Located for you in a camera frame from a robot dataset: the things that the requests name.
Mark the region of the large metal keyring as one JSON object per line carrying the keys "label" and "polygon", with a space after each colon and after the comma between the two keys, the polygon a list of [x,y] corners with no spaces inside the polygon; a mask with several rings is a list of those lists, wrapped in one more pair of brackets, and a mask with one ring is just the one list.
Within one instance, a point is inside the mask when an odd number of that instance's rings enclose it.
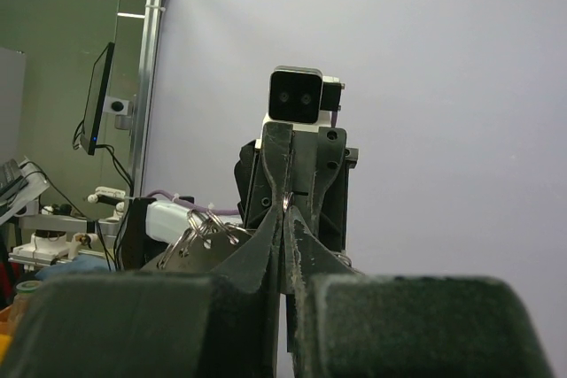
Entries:
{"label": "large metal keyring", "polygon": [[253,235],[236,211],[196,205],[164,190],[150,192],[144,231],[162,251],[145,262],[161,272],[208,272],[242,248]]}

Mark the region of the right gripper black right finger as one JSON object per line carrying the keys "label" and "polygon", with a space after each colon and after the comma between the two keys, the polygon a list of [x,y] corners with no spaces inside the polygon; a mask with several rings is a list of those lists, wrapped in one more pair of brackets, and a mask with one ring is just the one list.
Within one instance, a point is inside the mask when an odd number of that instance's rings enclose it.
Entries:
{"label": "right gripper black right finger", "polygon": [[490,276],[365,275],[283,222],[298,377],[550,377],[522,300]]}

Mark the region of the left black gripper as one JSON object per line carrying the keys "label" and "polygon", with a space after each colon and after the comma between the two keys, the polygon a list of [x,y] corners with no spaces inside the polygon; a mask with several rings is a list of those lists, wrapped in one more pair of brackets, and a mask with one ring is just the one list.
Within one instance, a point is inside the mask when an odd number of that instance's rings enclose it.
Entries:
{"label": "left black gripper", "polygon": [[343,128],[293,133],[291,124],[265,124],[261,153],[254,142],[246,144],[234,169],[245,226],[257,228],[271,204],[285,213],[292,192],[312,234],[330,251],[345,252],[349,174],[359,157],[346,142]]}

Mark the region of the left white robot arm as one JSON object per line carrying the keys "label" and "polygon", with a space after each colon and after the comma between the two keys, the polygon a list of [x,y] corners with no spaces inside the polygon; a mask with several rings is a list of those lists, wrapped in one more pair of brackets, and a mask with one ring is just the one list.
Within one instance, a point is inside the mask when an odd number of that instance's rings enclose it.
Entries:
{"label": "left white robot arm", "polygon": [[[321,127],[295,131],[291,139],[290,190],[284,204],[296,206],[312,235],[346,265],[348,182],[359,151],[346,146],[346,131]],[[158,191],[135,198],[120,242],[124,269],[208,272],[242,248],[272,205],[260,142],[244,145],[234,167],[240,200],[234,214],[199,211],[192,198]]]}

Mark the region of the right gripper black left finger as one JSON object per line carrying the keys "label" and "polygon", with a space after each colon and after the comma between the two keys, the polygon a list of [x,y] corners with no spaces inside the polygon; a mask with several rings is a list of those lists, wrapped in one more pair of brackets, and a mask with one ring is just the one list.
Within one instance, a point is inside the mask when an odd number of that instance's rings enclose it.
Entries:
{"label": "right gripper black left finger", "polygon": [[283,214],[207,274],[67,274],[32,296],[4,377],[271,377]]}

